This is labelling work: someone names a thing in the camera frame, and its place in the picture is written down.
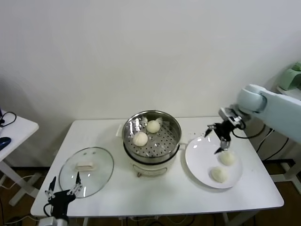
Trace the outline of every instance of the black cable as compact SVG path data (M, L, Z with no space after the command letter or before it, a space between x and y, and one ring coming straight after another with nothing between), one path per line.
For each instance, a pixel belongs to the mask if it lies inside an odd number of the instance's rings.
M273 132L273 129L270 128L269 131L268 131L268 133L267 133L267 135L265 136L265 138L262 140L262 142L260 143L259 147L257 148L256 153L259 152L259 150L260 150L261 146L263 145L263 143L265 142L266 138L267 138L267 137L270 135L270 133L272 133L272 132Z
M50 217L50 215L46 212L46 207L51 205L50 203L45 204L45 206L43 207L44 213L47 217Z
M215 215L214 215L214 214L212 214L212 216L213 216L213 225L215 226L215 225L216 225L216 219L215 219Z
M236 134L234 133L234 131L232 131L232 134L233 134L233 136L235 136L235 137L237 137L237 138L240 138L240 139L251 139L251 138L254 138L254 137L258 137L261 133L264 132L265 128L266 128L266 125L264 124L264 125L263 125L263 128L262 128L257 134L255 134L255 135L253 135L253 136L249 136L249 137L240 137L240 136L236 135Z
M2 215L2 226L4 226L4 213L3 213L3 204L2 204L1 197L0 197L0 204L1 204L1 215Z
M269 158L267 158L267 159L265 159L265 160L263 160L263 161L266 161L266 160L272 158L274 155L276 155L276 154L278 154L279 152L281 152L282 149L283 149L283 148L285 147L285 145L287 144L288 139L289 139L289 138L286 139L285 143L284 143L283 146L279 149L279 151L277 151L276 153L272 154Z
M162 224L160 221L157 221L157 220L151 222L148 226L153 226L154 224L158 224L158 225L164 226L164 224Z
M195 219L196 219L196 215L193 215L192 221L189 224L185 225L185 226L191 226L194 223Z
M265 141L265 140L263 140L263 141L260 143L259 147L258 147L258 148L257 148L257 150L256 150L256 153L258 153L258 152L259 152L259 149L260 149L260 148L261 148L261 146L263 145L264 141Z
M7 114L12 114L12 115L14 115L15 118L14 118L11 122L9 122L9 123L7 123L7 124L5 124L5 125L0 125L0 127L6 127L6 126L8 126L8 125L10 125L10 124L12 124L12 123L14 123L14 122L16 121L17 115L16 115L15 113L13 113L13 112L5 112L5 113L1 116L1 118L0 118L0 121L2 121L2 123L5 122L4 116L7 115Z

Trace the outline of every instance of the white desk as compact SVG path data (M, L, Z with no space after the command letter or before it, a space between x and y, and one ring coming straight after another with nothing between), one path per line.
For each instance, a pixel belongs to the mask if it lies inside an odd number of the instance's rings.
M10 122L13 119L13 115L7 114L5 116L5 123ZM4 127L0 132L0 137L11 138L10 144L0 151L0 170L22 188L9 201L9 204L12 206L15 206L16 203L25 194L29 194L33 198L37 196L39 190L31 185L33 185L39 179L40 174L35 174L34 177L32 177L28 182L26 182L16 172L14 172L3 160L17 147L19 147L26 139L28 139L35 131L37 131L38 128L39 126L35 122L17 116L16 121L13 124Z
M219 121L219 117L178 119L186 139L199 136L207 125ZM47 203L44 191L53 177L59 175L64 162L75 152L92 146L103 147L112 154L115 161L113 175L96 194L70 203L70 217L199 214L260 210L284 204L256 151L245 139L233 138L231 142L231 148L237 151L244 166L241 180L231 189L218 190L196 181L183 164L184 150L179 151L166 174L156 178L138 178L127 160L122 139L115 136L119 125L124 122L83 120L72 124L34 201L32 215L44 216L43 206ZM242 131L237 131L237 134L245 136ZM241 213L228 225L240 225L255 213Z

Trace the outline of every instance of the cable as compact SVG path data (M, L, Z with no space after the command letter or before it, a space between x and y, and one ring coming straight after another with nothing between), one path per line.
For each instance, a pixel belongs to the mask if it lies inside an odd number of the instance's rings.
M132 221L138 222L138 221L142 221L142 220L148 220L148 219L156 219L156 218L142 218L142 219L137 219L135 220L134 218L130 218Z
M160 221L151 222L148 226L153 226L154 224L158 224L158 225L164 226L164 224L162 224Z
M4 116L7 115L7 114L12 114L12 115L14 115L15 118L14 118L11 122L9 122L9 123L7 123L7 124L5 124L5 125L0 125L0 127L6 127L6 126L8 126L8 125L10 125L10 124L12 124L12 123L14 123L14 122L16 121L17 115L16 115L15 113L13 113L13 112L5 112L5 113L0 117L0 121L4 121L4 122L5 122Z
M16 220L16 221L13 221L13 222L7 222L5 225L10 225L10 224L17 223L17 222L19 222L19 221L22 221L22 220L24 220L25 218L30 218L31 220L34 220L34 221L39 221L39 220L37 220L37 219L34 219L34 218L32 218L30 215L25 215L25 216L24 216L24 217L22 217L21 219L19 219L19 220Z
M213 225L214 225L214 226L216 226L216 219L215 219L215 215L214 215L214 214L212 214L212 216L213 216Z
M272 158L274 155L276 155L276 154L278 154L279 152L281 152L282 149L283 149L283 148L285 147L285 145L287 144L288 140L289 140L289 138L286 139L285 143L284 143L283 146L279 149L279 151L277 151L276 153L272 154L269 158L267 158L267 159L265 159L265 160L263 160L263 161L266 161L266 160Z
M4 213L3 213L3 204L1 198L0 198L0 204L1 204L2 225L4 225Z
M194 223L195 219L196 219L196 215L193 215L192 221L189 224L185 225L185 226L191 226Z
M258 137L261 133L264 132L265 128L266 128L266 125L264 124L264 125L263 125L263 128L262 128L257 134L255 134L255 135L253 135L253 136L249 136L249 137L240 137L240 136L236 135L236 134L234 133L234 131L232 131L232 134L233 134L233 136L235 136L235 137L237 137L237 138L240 138L240 139L251 139L251 138L254 138L254 137Z
M50 217L50 215L46 212L46 207L51 205L50 203L46 203L45 206L43 207L44 213L47 217Z
M22 177L21 179L17 180L11 187L5 187L3 185L0 185L0 187L3 187L7 190L11 189L14 185L16 185L19 181L23 180L24 178L31 178L31 177L40 177L40 178L44 178L43 176L37 176L37 175L29 175L29 176L25 176L25 177Z
M266 136L262 139L262 141L260 142L259 147L258 147L257 150L256 150L257 153L259 152L259 150L260 150L261 146L263 145L265 139L268 138L268 136L271 135L272 132L274 132L274 130L273 130L273 129L269 129L269 132L267 133L267 135L266 135Z
M181 220L180 222L173 222L168 216L166 216L166 218L167 218L171 223L173 223L173 224L175 224L175 225L180 225L181 223L183 223L183 222L186 220L187 215L186 215L186 216L184 217L184 219Z

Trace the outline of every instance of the table leg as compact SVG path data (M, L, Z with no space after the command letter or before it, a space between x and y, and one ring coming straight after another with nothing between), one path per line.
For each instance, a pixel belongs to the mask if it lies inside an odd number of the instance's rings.
M255 216L259 210L252 210L252 211L243 211L239 213L236 217L234 217L231 221L226 223L226 226L239 226L242 223L246 222L251 217Z
M89 218L84 218L83 226L87 226L88 225L88 221L89 221Z
M286 171L285 174L274 174L270 175L274 182L285 182L290 181L293 183L299 194L301 194L301 182L297 178L297 173L301 171L300 162L290 167L286 162L281 163L281 166Z
M21 190L9 201L10 205L15 206L25 194L33 198L37 197L39 190L32 185L39 179L41 176L40 173L34 174L34 176L26 182L3 161L0 162L0 170L21 187Z

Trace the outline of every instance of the metal rim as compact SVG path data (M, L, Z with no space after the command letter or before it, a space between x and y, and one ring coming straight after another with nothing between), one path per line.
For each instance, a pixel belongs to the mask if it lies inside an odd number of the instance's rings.
M132 117L130 117L130 118L126 121L126 123L123 125L123 128L122 128L122 134L124 134L124 130L126 129L127 123L130 122L133 118L137 117L137 116L140 115L140 114L145 114L145 113L150 113L150 112L152 112L152 113L163 113L163 114L166 114L166 115L168 115L169 117L175 119L175 117L171 116L170 114L168 114L168 113L166 113L166 112L162 112L162 111L158 111L158 110L146 110L146 111L143 111L143 112L139 112L139 113L133 115ZM175 123L177 124L177 126L178 126L179 129L180 129L179 137L181 137L181 136L182 136L182 130L181 130L180 124L179 124L179 122L178 122L177 119L175 119Z
M154 166L154 165L160 165L160 164L163 164L169 160L171 160L172 158L175 157L175 155L178 153L179 149L180 149L180 145L177 146L176 148L176 151L173 153L173 155L171 155L170 158L166 159L166 160L163 160L163 161L160 161L160 162L142 162L136 158L134 158L127 150L125 144L123 143L123 147L124 147L124 150L126 151L127 155L134 161L136 161L137 163L140 163L140 164L143 164L143 165L148 165L148 166Z
M96 146L95 146L95 147L86 147L86 148L83 148L83 149L77 151L76 153L74 153L73 155L71 155L71 156L65 161L65 163L63 164L63 166L62 166L61 169L60 169L60 172L59 172L59 175L58 175L58 184L59 184L60 189L61 189L62 191L63 191L63 188L62 188L62 185L61 185L60 175L61 175L61 172L62 172L62 169L63 169L64 165L66 164L66 162L67 162L69 159L71 159L71 158L72 158L74 155L76 155L77 153L79 153L79 152L81 152L81 151L84 151L84 150L86 150L86 149L90 149L90 148L99 148L99 149L102 149L102 150L106 151L106 152L111 156L111 158L112 158L112 163L113 163L112 172L111 172L110 176L108 177L108 180L104 183L104 185L103 185L102 187L100 187L100 189L99 189L98 191L96 191L96 192L94 192L94 193L92 193L92 194L90 194L89 196L86 196L86 197L76 197L77 199L83 199L83 198L90 197L90 196L94 195L95 193L99 192L100 190L102 190L103 187L106 186L106 184L107 184L107 183L109 182L109 180L111 179L112 174L113 174L113 171L114 171L114 167L115 167L114 158L113 158L113 155L112 155L107 149L105 149L105 148L103 148L103 147L96 147Z
M176 140L174 141L175 142L174 143L174 148L170 149L169 152L166 152L166 153L163 153L163 154L161 152L162 155L160 155L160 153L159 153L159 156L143 156L143 155L141 155L141 153L138 153L138 150L134 150L133 147L129 145L129 143L128 143L128 137L126 135L128 133L128 129L129 129L128 126L129 126L129 124L131 122L135 121L139 117L142 117L142 118L143 117L148 117L147 116L148 114L150 114L150 115L154 114L157 117L168 118L167 122L171 123L171 127L170 128L166 128L166 132L167 132L167 135L170 135L171 138L172 138L172 136L173 136L172 133L174 133L172 131L175 131L174 134L176 134ZM122 138L123 138L123 141L124 141L124 147L127 150L127 154L130 155L132 158L134 158L134 160L138 160L142 164L146 164L146 163L157 164L158 162L159 163L160 162L165 162L168 159L172 158L174 156L174 153L177 152L177 146L179 145L179 142L180 142L180 139L181 139L181 135L182 135L182 130L181 130L180 124L177 121L177 119L174 118L173 116L171 116L170 114L166 113L166 112L157 111L157 110L142 111L142 112L139 112L139 113L133 115L132 117L130 117L125 122L125 124L123 126L123 129L122 129Z

